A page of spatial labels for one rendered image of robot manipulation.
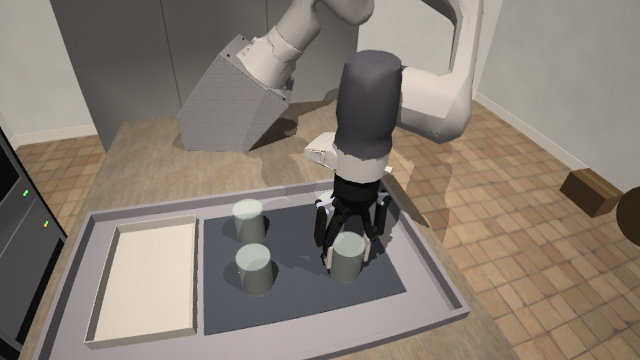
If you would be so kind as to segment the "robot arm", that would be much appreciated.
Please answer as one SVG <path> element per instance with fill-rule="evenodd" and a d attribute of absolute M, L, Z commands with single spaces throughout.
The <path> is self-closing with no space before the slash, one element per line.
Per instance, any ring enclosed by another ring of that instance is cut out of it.
<path fill-rule="evenodd" d="M 320 33 L 318 1 L 351 27 L 366 23 L 375 7 L 374 0 L 292 0 L 265 37 L 254 37 L 253 45 L 236 54 L 255 79 L 286 89 L 296 61 Z M 462 136 L 472 117 L 484 0 L 421 1 L 454 25 L 449 70 L 439 75 L 403 66 L 397 56 L 380 50 L 349 56 L 339 86 L 337 131 L 307 145 L 306 159 L 345 180 L 369 183 L 393 171 L 387 164 L 395 126 L 437 144 Z"/>

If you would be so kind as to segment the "clear glass cylinder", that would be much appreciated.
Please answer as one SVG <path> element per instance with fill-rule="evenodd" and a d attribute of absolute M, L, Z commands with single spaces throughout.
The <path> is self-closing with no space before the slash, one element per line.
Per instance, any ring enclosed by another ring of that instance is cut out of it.
<path fill-rule="evenodd" d="M 259 201 L 244 199 L 233 207 L 238 240 L 243 245 L 260 244 L 265 239 L 263 209 Z"/>
<path fill-rule="evenodd" d="M 320 199 L 320 200 L 322 200 L 322 202 L 323 202 L 323 201 L 326 201 L 326 200 L 330 199 L 330 197 L 331 197 L 331 195 L 332 195 L 332 194 L 333 194 L 333 191 L 325 192 L 325 193 L 323 193 L 322 195 L 320 195 L 319 199 Z M 335 208 L 332 206 L 332 207 L 330 208 L 329 214 L 327 215 L 327 225 L 326 225 L 326 229 L 327 229 L 327 227 L 328 227 L 328 225 L 329 225 L 329 222 L 330 222 L 330 220 L 331 220 L 331 218 L 332 218 L 332 216 L 333 216 L 333 214 L 334 214 L 334 209 L 335 209 Z M 344 224 L 345 224 L 345 223 L 344 223 Z M 341 232 L 343 232 L 343 231 L 344 231 L 344 224 L 343 224 L 343 226 L 342 226 L 342 228 L 341 228 L 341 230 L 340 230 L 340 232 L 339 232 L 339 233 L 341 233 Z"/>
<path fill-rule="evenodd" d="M 236 263 L 246 294 L 260 297 L 272 289 L 271 257 L 264 245 L 253 243 L 243 246 L 236 254 Z"/>
<path fill-rule="evenodd" d="M 355 281 L 360 273 L 365 242 L 353 232 L 341 232 L 333 243 L 330 274 L 340 283 Z"/>

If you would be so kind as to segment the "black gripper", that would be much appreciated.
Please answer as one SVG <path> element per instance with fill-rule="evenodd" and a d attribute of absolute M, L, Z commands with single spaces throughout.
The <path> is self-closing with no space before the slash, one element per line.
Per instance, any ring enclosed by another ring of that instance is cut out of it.
<path fill-rule="evenodd" d="M 323 246 L 324 262 L 327 269 L 331 268 L 333 251 L 332 245 L 343 224 L 346 223 L 348 218 L 353 215 L 361 215 L 365 229 L 362 236 L 365 242 L 363 261 L 368 260 L 372 242 L 376 241 L 375 236 L 381 236 L 384 233 L 387 208 L 392 200 L 385 189 L 381 190 L 381 192 L 378 192 L 379 184 L 380 179 L 375 182 L 362 184 L 345 180 L 335 173 L 334 191 L 330 199 L 323 202 L 320 199 L 317 199 L 315 201 L 317 207 L 317 216 L 314 230 L 314 239 L 317 247 Z M 372 227 L 369 208 L 375 203 L 375 201 L 376 208 L 374 225 Z M 334 214 L 326 229 L 327 215 L 329 214 L 330 208 L 332 206 L 335 208 Z"/>

